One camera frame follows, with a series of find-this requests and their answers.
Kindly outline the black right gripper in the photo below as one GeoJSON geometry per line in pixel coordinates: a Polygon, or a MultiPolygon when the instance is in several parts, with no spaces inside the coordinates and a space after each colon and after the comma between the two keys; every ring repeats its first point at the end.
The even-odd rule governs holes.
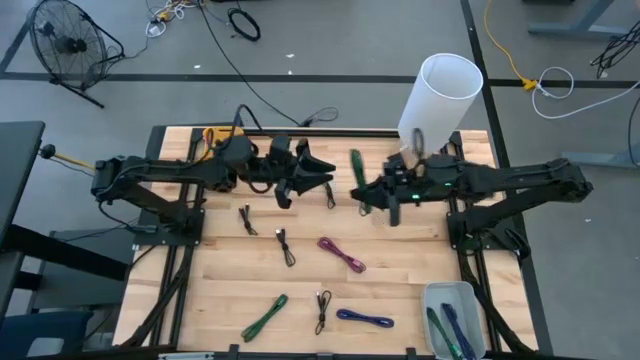
{"type": "Polygon", "coordinates": [[[401,153],[390,155],[383,164],[384,180],[376,180],[358,185],[350,191],[356,200],[378,209],[391,209],[390,196],[395,196],[400,204],[413,203],[420,207],[423,191],[419,190],[418,179],[424,176],[426,159],[419,158],[408,167],[401,153]]]}

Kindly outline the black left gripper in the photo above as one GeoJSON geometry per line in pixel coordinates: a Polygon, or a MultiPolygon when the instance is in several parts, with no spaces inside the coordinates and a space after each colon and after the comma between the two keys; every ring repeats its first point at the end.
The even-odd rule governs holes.
{"type": "Polygon", "coordinates": [[[290,192],[302,195],[333,179],[331,174],[319,173],[333,172],[336,166],[314,157],[307,138],[298,141],[296,155],[290,150],[291,141],[288,135],[276,135],[267,153],[267,169],[275,185],[275,195],[288,195],[290,192]],[[305,171],[318,173],[296,175],[298,163],[305,171]]]}

